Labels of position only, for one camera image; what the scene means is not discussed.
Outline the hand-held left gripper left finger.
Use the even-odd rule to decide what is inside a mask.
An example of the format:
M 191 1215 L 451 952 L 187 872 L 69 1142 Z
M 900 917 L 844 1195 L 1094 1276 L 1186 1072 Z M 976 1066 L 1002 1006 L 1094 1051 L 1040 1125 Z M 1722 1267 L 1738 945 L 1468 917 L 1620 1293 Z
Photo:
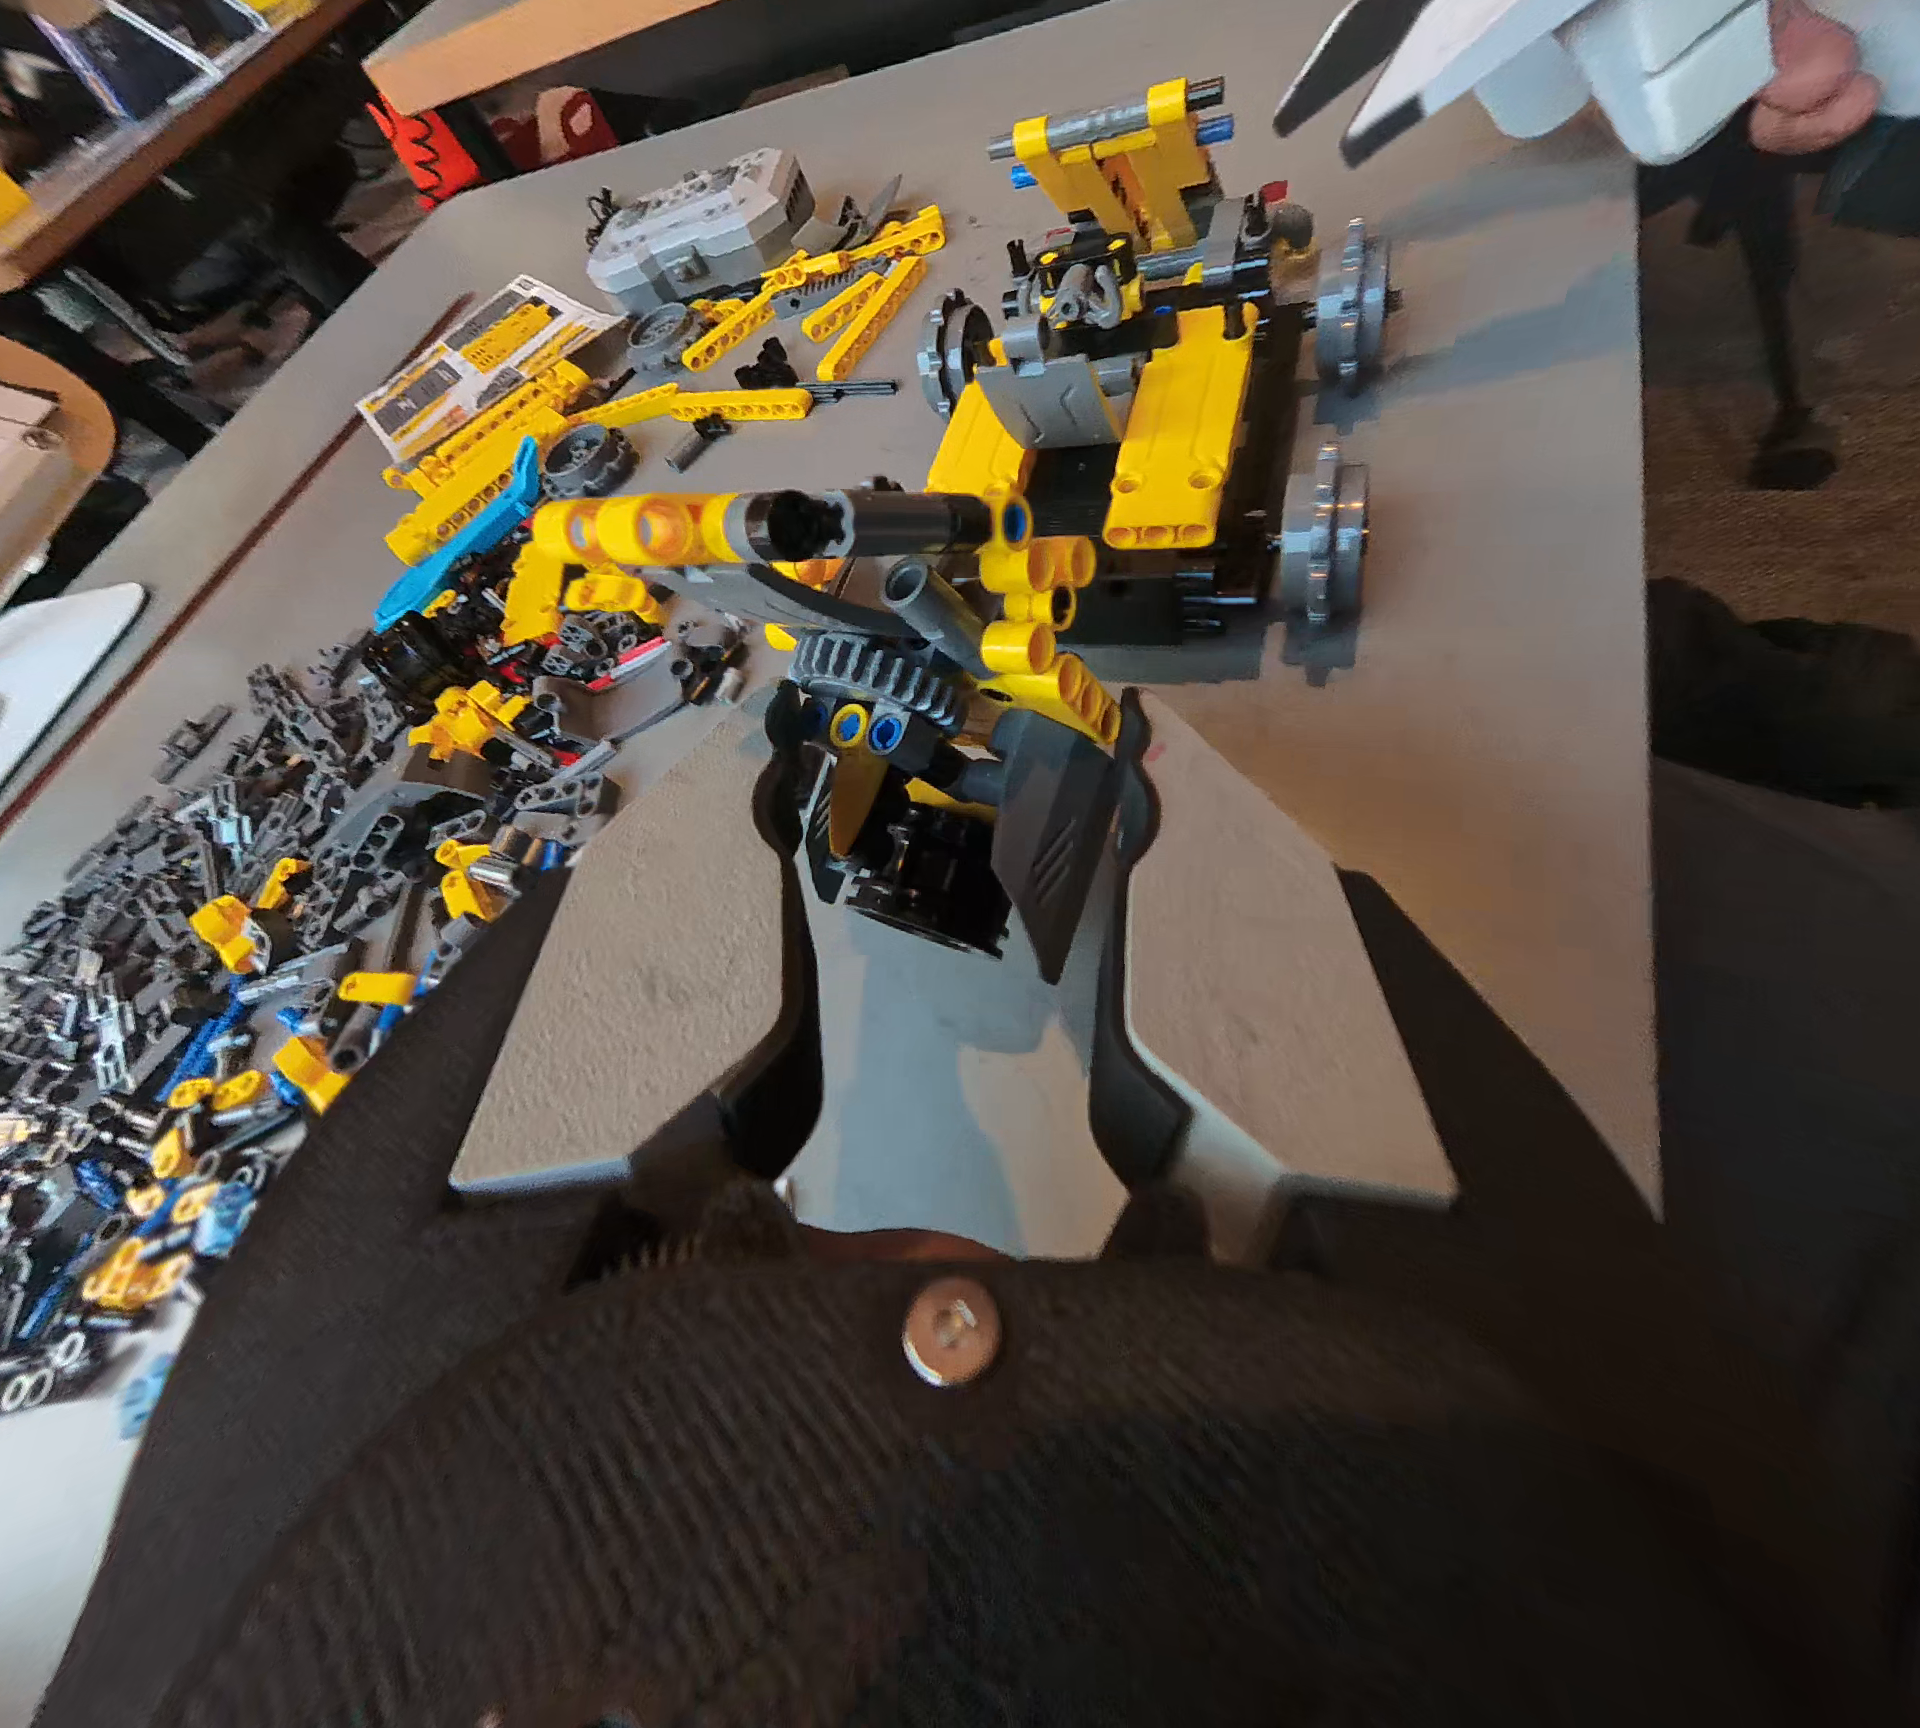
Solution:
M 574 854 L 490 1063 L 451 1187 L 529 1195 L 616 1178 L 705 1091 L 796 1028 L 810 926 L 747 711 L 702 715 Z

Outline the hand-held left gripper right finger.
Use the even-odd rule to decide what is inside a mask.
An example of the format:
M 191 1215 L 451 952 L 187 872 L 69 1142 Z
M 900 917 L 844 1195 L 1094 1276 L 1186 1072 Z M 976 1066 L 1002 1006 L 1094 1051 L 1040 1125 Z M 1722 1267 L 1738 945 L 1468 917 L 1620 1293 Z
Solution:
M 1209 1226 L 1311 1195 L 1444 1209 L 1457 1180 L 1339 870 L 1153 693 L 1116 735 L 1091 1135 Z

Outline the yellow brick assembly with gear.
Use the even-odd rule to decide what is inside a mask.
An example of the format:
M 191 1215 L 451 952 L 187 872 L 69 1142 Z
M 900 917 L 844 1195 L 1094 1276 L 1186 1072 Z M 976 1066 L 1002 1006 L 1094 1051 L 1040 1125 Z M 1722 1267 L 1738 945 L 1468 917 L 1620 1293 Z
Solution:
M 898 624 L 793 624 L 775 749 L 800 764 L 813 895 L 950 950 L 1014 922 L 1060 978 L 1116 809 L 1120 699 L 1044 621 L 993 621 L 969 670 Z

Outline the yellow black brick vehicle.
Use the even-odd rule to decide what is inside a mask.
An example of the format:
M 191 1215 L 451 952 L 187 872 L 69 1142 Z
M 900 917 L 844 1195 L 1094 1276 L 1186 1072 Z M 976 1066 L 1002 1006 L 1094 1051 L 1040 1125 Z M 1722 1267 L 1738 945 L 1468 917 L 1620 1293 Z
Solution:
M 1169 647 L 1273 607 L 1356 621 L 1369 470 L 1335 440 L 1401 309 L 1388 243 L 1322 251 L 1282 178 L 1233 196 L 1221 76 L 1021 116 L 987 146 L 1051 226 L 1007 243 L 998 314 L 929 311 L 920 389 L 945 422 L 932 491 L 1005 492 L 1035 540 L 1089 540 L 1070 633 Z

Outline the yellow brick arm with piston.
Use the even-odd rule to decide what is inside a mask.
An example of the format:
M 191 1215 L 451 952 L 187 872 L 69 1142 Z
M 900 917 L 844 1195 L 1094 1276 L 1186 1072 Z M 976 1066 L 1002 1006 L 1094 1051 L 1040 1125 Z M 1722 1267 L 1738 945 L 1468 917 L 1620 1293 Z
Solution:
M 1002 753 L 1035 715 L 1096 749 L 1120 704 L 1063 647 L 1089 539 L 1040 536 L 1009 491 L 643 491 L 535 511 L 500 642 L 569 610 L 654 617 L 656 591 L 783 630 L 785 676 L 838 752 L 936 780 L 941 746 Z

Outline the grey desk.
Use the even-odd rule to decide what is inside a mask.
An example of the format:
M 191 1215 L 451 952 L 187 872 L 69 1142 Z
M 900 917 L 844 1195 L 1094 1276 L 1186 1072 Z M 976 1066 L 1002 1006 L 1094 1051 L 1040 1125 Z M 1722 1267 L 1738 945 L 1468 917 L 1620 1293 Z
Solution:
M 1395 248 L 1395 352 L 1362 403 L 1373 536 L 1353 670 L 1314 686 L 1266 647 L 1203 642 L 1155 693 L 1343 865 L 1376 874 L 1655 1187 L 1647 947 L 1640 209 L 1590 125 L 1508 142 L 1453 104 L 1357 170 L 1342 97 L 1279 142 L 1282 80 L 1343 0 L 1115 0 L 633 142 L 435 209 L 139 513 L 84 585 L 138 581 L 146 617 L 59 736 L 2 836 L 2 937 L 148 786 L 159 741 L 242 707 L 260 662 L 357 630 L 393 564 L 383 453 L 331 463 L 104 711 L 246 530 L 341 433 L 351 403 L 462 295 L 510 274 L 580 282 L 593 188 L 636 191 L 755 142 L 838 191 L 905 178 L 949 219 L 932 295 L 998 296 L 1005 240 L 1040 224 L 985 146 L 1026 111 L 1085 109 L 1165 76 L 1221 76 L 1233 191 L 1291 178 L 1314 216 Z M 1060 990 L 869 922 L 818 919 L 825 1115 L 793 1195 L 841 1232 L 934 1226 L 1007 1251 L 1091 1251 L 1120 1187 L 1085 1135 L 1075 1046 L 1085 952 Z M 138 1445 L 98 1396 L 2 1422 L 2 1722 L 28 1724 L 73 1634 Z

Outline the pile of loose building bricks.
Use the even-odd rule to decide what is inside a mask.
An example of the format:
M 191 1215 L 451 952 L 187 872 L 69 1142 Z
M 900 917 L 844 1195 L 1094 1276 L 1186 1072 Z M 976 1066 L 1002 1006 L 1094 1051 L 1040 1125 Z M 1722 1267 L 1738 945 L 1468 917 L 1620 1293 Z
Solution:
M 522 546 L 181 721 L 2 947 L 6 1417 L 197 1299 L 340 1091 L 611 819 L 616 752 L 744 689 L 747 621 L 633 581 L 564 582 L 508 645 Z

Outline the person's legs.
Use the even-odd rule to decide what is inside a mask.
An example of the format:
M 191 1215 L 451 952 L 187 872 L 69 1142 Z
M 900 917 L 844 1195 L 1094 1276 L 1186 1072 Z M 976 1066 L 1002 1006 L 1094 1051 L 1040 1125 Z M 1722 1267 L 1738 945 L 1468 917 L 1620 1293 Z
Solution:
M 1647 582 L 1663 1209 L 1787 1377 L 1916 1722 L 1916 642 Z

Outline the yellow and blue beam stack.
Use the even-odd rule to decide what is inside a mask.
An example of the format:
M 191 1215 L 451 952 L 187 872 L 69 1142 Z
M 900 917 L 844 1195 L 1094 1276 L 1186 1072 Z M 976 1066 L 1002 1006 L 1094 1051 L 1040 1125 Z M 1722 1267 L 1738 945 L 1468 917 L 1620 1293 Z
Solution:
M 402 574 L 374 607 L 375 633 L 431 605 L 456 564 L 496 544 L 535 508 L 539 463 L 522 450 L 560 433 L 595 387 L 583 366 L 555 361 L 427 447 L 410 469 L 388 470 L 388 483 L 407 491 L 411 504 L 388 533 Z

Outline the scattered long yellow beams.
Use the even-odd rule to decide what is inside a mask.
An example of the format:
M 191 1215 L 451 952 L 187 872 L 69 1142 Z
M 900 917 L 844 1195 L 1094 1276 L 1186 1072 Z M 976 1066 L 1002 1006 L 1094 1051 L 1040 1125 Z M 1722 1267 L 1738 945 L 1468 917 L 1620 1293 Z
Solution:
M 943 243 L 945 219 L 922 205 L 883 219 L 861 246 L 796 251 L 744 292 L 689 300 L 706 327 L 684 348 L 684 365 L 628 372 L 571 417 L 619 429 L 677 421 L 716 433 L 747 421 L 803 421 L 848 397 L 893 397 L 894 377 L 858 366 L 914 300 L 927 258 Z

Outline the clear sticker sheet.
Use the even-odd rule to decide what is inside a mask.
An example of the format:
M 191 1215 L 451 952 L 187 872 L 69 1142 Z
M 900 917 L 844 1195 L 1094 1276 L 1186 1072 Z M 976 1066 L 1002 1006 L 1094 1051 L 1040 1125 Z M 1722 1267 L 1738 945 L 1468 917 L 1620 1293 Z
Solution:
M 611 325 L 609 309 L 515 274 L 375 384 L 357 411 L 389 463 L 410 463 Z

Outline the grey battery box brick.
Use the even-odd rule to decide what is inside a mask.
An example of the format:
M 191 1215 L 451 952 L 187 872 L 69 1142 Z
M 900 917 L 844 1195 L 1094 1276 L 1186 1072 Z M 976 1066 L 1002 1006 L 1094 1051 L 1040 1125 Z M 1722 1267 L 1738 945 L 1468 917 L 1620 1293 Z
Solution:
M 765 274 L 813 219 L 800 160 L 771 146 L 607 206 L 587 243 L 587 279 L 628 316 Z

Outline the red object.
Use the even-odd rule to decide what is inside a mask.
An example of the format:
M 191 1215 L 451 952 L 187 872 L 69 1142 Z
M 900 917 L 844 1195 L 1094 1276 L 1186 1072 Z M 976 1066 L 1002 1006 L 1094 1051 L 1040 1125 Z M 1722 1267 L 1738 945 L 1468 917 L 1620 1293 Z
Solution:
M 423 209 L 438 209 L 459 194 L 484 185 L 482 166 L 447 122 L 444 111 L 402 111 L 388 101 L 371 101 L 367 115 L 389 142 Z

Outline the clear acrylic box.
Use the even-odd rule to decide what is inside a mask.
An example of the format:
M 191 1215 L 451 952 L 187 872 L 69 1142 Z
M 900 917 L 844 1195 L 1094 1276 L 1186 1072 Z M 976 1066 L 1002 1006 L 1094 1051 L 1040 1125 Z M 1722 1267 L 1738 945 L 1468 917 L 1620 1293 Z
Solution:
M 246 0 L 84 0 L 73 21 L 34 21 L 120 125 L 204 95 L 273 35 Z

